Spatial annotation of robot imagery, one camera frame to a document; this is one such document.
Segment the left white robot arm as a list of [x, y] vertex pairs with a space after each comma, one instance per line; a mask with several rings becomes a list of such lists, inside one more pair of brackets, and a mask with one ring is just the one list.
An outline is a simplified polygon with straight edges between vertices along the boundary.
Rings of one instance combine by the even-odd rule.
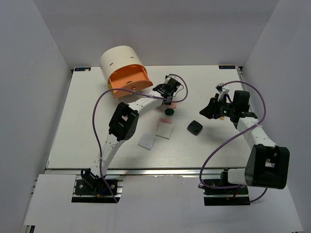
[[[95, 134], [95, 138], [99, 145], [99, 175], [94, 175], [91, 169], [81, 171], [82, 180], [86, 183], [86, 188], [93, 194], [97, 194], [102, 190], [103, 184], [107, 182], [104, 180], [104, 176], [107, 173], [107, 169], [117, 153], [121, 145], [129, 140], [135, 133], [138, 119], [148, 111], [157, 108], [161, 105], [170, 105], [171, 103], [178, 103], [179, 101], [173, 100], [174, 94], [177, 92], [181, 83], [174, 79], [171, 75], [165, 77], [165, 82], [157, 85], [148, 94], [135, 92], [132, 90], [126, 90], [122, 88], [112, 88], [104, 91], [97, 99], [93, 113], [92, 113], [92, 127]], [[99, 137], [95, 128], [95, 114], [97, 106], [101, 98], [116, 90], [128, 92], [141, 96], [140, 99], [131, 102], [120, 102], [113, 116], [108, 124], [108, 134], [104, 145], [101, 145]]]

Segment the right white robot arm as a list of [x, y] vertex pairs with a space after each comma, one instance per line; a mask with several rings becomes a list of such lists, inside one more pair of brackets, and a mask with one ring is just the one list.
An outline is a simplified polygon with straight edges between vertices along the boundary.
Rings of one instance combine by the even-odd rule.
[[287, 183], [290, 152], [273, 142], [264, 130], [255, 113], [249, 111], [250, 94], [237, 90], [232, 101], [227, 101], [227, 91], [221, 91], [212, 97], [200, 114], [208, 119], [228, 117], [251, 149], [244, 168], [229, 168], [221, 173], [219, 186], [203, 186], [221, 189], [232, 193], [236, 188], [254, 186], [283, 189]]

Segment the peach top drawer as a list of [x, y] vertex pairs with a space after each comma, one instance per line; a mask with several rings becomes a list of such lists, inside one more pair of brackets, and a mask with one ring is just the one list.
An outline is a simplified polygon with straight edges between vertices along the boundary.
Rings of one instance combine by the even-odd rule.
[[133, 64], [124, 66], [115, 70], [110, 75], [107, 70], [102, 70], [102, 72], [107, 84], [111, 83], [113, 89], [120, 88], [138, 92], [153, 86], [146, 68], [142, 65]]

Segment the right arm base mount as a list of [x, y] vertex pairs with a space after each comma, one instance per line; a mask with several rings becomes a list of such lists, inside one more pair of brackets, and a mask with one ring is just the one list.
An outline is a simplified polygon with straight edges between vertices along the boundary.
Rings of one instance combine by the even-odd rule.
[[[236, 186], [228, 182], [228, 169], [224, 169], [220, 178], [217, 179], [205, 179], [203, 180], [206, 185], [209, 186]], [[225, 188], [225, 189], [212, 189], [198, 184], [198, 188], [204, 192], [204, 205], [205, 206], [247, 206], [250, 205], [250, 199], [248, 195], [247, 187], [238, 188]]]

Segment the dark green round compact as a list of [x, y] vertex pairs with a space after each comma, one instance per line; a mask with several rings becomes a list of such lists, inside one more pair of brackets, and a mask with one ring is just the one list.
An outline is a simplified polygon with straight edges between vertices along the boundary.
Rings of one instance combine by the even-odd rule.
[[174, 109], [167, 108], [165, 110], [165, 115], [172, 116], [174, 114]]

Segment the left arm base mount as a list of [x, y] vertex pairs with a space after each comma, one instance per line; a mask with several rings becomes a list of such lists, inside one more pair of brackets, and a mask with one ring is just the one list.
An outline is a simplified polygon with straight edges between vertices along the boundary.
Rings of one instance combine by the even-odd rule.
[[118, 203], [122, 193], [122, 181], [103, 180], [91, 169], [82, 169], [74, 184], [72, 203]]

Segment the yellow drawer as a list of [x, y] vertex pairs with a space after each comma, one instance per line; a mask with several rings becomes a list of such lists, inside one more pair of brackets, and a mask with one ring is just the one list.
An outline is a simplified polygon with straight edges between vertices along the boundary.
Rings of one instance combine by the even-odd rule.
[[114, 90], [113, 90], [113, 87], [112, 87], [111, 83], [108, 83], [107, 87], [110, 90], [109, 93], [113, 96], [114, 95]]

